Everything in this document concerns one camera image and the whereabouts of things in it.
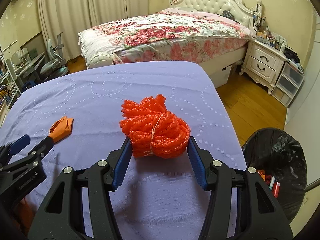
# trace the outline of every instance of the bed frame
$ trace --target bed frame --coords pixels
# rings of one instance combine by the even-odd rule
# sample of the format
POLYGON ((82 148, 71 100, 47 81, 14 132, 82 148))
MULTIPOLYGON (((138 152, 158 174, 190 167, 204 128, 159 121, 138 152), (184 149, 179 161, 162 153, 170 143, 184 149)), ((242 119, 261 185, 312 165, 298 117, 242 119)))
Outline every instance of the bed frame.
MULTIPOLYGON (((233 14, 235 21, 246 26, 253 33, 253 11, 244 6, 242 0, 169 0, 170 8, 188 7, 203 12, 215 13, 222 15, 224 10, 233 14)), ((263 5, 261 0, 257 0, 257 5, 263 5)), ((227 54, 221 55, 214 59, 200 63, 208 76, 221 71, 223 68, 242 60, 245 57, 247 45, 227 54)))

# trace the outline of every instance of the blue gripper pad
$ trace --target blue gripper pad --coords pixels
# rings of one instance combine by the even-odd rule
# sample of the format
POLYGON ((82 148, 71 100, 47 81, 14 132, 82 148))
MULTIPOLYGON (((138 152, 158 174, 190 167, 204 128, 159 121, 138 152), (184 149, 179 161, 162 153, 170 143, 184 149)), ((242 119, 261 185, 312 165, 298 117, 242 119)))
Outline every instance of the blue gripper pad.
POLYGON ((130 140, 127 139, 125 142, 125 145, 121 147, 122 154, 114 168, 114 177, 112 181, 112 188, 114 190, 117 190, 118 187, 122 185, 132 156, 132 146, 130 140))
POLYGON ((10 154, 16 155, 18 152, 20 152, 22 149, 27 147, 30 144, 30 137, 28 135, 24 135, 18 140, 16 140, 14 143, 10 146, 10 154))
POLYGON ((187 146, 189 160, 191 162, 193 172, 195 173, 197 183, 202 189, 206 190, 208 183, 206 179, 205 167, 201 161, 198 150, 199 150, 199 147, 195 139, 193 137, 190 137, 189 143, 187 146))

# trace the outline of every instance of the drawer handle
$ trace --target drawer handle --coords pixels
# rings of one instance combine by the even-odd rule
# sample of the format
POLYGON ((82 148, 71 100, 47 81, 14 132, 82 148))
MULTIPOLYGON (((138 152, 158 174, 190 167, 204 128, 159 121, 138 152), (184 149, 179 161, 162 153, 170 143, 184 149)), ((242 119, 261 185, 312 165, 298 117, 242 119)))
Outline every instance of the drawer handle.
MULTIPOLYGON (((262 59, 263 57, 265 57, 265 56, 260 56, 261 59, 262 59)), ((267 62, 269 62, 269 60, 267 59, 267 57, 265 57, 265 58, 266 58, 267 62)))
POLYGON ((265 68, 263 68, 263 69, 259 68, 259 64, 257 64, 257 67, 258 67, 258 69, 260 69, 260 70, 262 70, 262 71, 265 71, 265 70, 266 70, 265 68))

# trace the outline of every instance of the red marker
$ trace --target red marker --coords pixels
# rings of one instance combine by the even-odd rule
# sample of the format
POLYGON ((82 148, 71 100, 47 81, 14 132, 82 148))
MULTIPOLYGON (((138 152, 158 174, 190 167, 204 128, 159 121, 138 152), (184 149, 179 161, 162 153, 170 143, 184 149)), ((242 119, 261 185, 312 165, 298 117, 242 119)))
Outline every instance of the red marker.
POLYGON ((275 198, 278 197, 279 189, 280 189, 280 182, 277 182, 273 185, 273 189, 272 189, 272 193, 275 196, 275 198))

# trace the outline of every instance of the wooden floor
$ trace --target wooden floor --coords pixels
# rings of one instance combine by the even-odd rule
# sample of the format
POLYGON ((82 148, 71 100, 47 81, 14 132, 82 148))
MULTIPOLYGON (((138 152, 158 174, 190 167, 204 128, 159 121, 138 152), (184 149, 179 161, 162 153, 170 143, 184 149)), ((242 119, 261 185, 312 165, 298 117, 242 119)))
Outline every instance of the wooden floor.
MULTIPOLYGON (((67 63, 70 73, 87 69, 80 56, 67 63)), ((253 82, 245 73, 229 77, 217 92, 229 114, 240 145, 256 130, 265 127, 284 128, 286 108, 267 93, 267 88, 253 82)))

